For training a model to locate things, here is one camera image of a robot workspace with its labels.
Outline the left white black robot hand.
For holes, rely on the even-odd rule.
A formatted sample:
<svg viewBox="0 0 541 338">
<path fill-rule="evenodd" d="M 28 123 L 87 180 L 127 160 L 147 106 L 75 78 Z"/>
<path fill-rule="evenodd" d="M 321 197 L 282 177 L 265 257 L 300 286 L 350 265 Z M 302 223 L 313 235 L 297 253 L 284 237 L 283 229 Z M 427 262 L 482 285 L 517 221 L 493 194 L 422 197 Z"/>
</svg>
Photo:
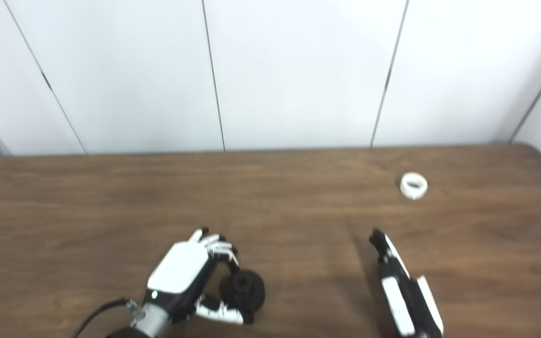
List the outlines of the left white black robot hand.
<svg viewBox="0 0 541 338">
<path fill-rule="evenodd" d="M 226 264 L 232 273 L 240 271 L 235 246 L 223 235 L 208 232 L 206 227 L 197 229 L 189 239 L 172 245 L 148 278 L 144 304 L 161 308 L 172 323 L 201 316 L 251 325 L 253 312 L 204 293 L 219 263 Z"/>
</svg>

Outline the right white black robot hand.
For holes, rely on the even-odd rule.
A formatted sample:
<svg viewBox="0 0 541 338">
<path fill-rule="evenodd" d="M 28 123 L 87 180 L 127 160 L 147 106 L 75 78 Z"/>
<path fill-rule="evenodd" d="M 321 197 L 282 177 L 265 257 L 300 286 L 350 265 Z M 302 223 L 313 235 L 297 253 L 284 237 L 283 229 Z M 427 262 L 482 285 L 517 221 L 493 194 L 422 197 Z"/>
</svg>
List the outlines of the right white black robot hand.
<svg viewBox="0 0 541 338">
<path fill-rule="evenodd" d="M 425 276 L 412 277 L 389 236 L 374 228 L 378 276 L 398 338 L 442 338 L 444 323 Z"/>
</svg>

